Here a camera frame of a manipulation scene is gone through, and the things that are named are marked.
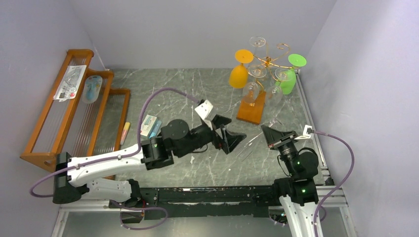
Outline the clear wine glass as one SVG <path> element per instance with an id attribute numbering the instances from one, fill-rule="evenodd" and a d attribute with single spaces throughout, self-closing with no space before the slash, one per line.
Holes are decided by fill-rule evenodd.
<path id="1" fill-rule="evenodd" d="M 291 83 L 294 78 L 294 70 L 277 68 L 275 70 L 273 84 L 267 89 L 265 96 L 265 104 L 268 107 L 277 106 L 284 94 L 289 94 L 291 89 Z"/>
<path id="2" fill-rule="evenodd" d="M 276 125 L 284 125 L 277 117 L 274 117 L 270 120 L 269 123 L 264 124 L 270 128 Z M 251 138 L 246 142 L 241 149 L 241 151 L 236 155 L 236 158 L 239 158 L 241 161 L 245 161 L 257 148 L 258 144 L 262 140 L 263 132 L 261 131 L 255 137 Z"/>
<path id="3" fill-rule="evenodd" d="M 249 66 L 248 74 L 253 77 L 254 80 L 248 82 L 243 88 L 242 101 L 250 106 L 254 106 L 259 94 L 264 91 L 264 87 L 259 79 L 266 76 L 267 70 L 261 65 Z"/>

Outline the green plastic wine glass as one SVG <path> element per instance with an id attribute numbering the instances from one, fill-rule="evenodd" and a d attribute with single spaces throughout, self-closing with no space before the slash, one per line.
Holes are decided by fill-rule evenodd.
<path id="1" fill-rule="evenodd" d="M 292 65 L 291 68 L 277 68 L 275 71 L 275 86 L 278 86 L 284 95 L 292 92 L 296 84 L 296 70 L 307 64 L 305 57 L 300 54 L 290 54 L 288 61 Z"/>

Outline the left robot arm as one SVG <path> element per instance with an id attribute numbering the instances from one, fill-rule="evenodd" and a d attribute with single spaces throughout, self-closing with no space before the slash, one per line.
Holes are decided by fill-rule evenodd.
<path id="1" fill-rule="evenodd" d="M 195 153 L 209 143 L 229 154 L 246 138 L 244 133 L 228 131 L 226 125 L 230 122 L 216 115 L 215 121 L 190 129 L 186 121 L 175 119 L 157 136 L 123 150 L 89 157 L 61 153 L 56 158 L 53 203 L 68 204 L 82 197 L 99 196 L 136 207 L 141 202 L 139 183 L 133 179 L 107 180 L 107 176 L 163 168 L 172 165 L 174 157 Z"/>

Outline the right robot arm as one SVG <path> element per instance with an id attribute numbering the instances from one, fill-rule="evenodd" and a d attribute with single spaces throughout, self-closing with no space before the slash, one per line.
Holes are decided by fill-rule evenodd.
<path id="1" fill-rule="evenodd" d="M 277 160 L 283 162 L 288 171 L 286 178 L 274 181 L 271 197 L 283 207 L 292 236 L 323 236 L 314 181 L 318 174 L 318 155 L 312 148 L 298 150 L 295 146 L 297 141 L 311 138 L 312 126 L 306 125 L 302 135 L 295 131 L 277 131 L 265 125 L 261 129 L 268 148 L 278 151 Z"/>

